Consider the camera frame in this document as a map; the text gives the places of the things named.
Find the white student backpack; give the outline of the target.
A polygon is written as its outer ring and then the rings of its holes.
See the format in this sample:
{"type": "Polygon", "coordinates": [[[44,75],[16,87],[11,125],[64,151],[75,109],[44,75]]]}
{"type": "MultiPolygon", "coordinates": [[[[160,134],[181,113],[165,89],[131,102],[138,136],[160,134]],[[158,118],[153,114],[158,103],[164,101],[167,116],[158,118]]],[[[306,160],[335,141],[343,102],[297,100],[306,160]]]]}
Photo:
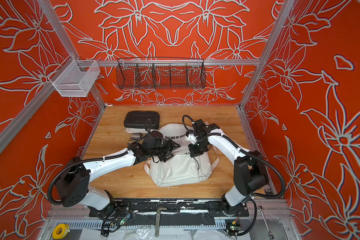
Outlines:
{"type": "Polygon", "coordinates": [[[208,153],[191,157],[186,139],[186,129],[181,124],[167,124],[159,129],[166,140],[173,140],[181,147],[173,152],[174,157],[166,162],[157,157],[144,163],[146,173],[159,187],[195,184],[205,181],[212,174],[220,159],[210,161],[208,153]]]}

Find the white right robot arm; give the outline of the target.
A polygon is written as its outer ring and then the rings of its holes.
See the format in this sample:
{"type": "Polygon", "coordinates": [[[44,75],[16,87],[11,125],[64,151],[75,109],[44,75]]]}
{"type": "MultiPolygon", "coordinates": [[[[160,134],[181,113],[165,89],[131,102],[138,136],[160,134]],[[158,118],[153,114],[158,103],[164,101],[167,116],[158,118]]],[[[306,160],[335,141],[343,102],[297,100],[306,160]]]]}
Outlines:
{"type": "Polygon", "coordinates": [[[186,129],[186,139],[192,157],[199,157],[214,147],[223,153],[234,166],[234,185],[221,198],[222,211],[233,216],[240,204],[253,200],[254,197],[264,199],[280,199],[286,192],[286,181],[282,174],[258,151],[249,151],[228,137],[216,124],[207,125],[203,120],[193,120],[190,116],[182,117],[186,129]],[[259,194],[256,191],[269,184],[267,169],[272,170],[279,178],[281,189],[273,195],[259,194]]]}

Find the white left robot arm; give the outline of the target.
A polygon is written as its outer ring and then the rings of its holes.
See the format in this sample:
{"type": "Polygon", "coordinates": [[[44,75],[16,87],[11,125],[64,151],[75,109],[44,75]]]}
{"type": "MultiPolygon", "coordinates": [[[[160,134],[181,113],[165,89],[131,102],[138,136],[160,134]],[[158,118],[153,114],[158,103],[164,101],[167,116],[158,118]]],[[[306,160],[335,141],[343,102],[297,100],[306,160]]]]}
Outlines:
{"type": "Polygon", "coordinates": [[[175,141],[166,139],[161,132],[148,130],[145,136],[128,143],[125,149],[114,154],[87,160],[72,158],[52,179],[47,199],[52,205],[62,205],[65,208],[81,204],[94,211],[116,209],[118,206],[112,194],[90,187],[92,181],[118,169],[143,163],[152,157],[165,162],[173,158],[173,151],[180,147],[175,141]]]}

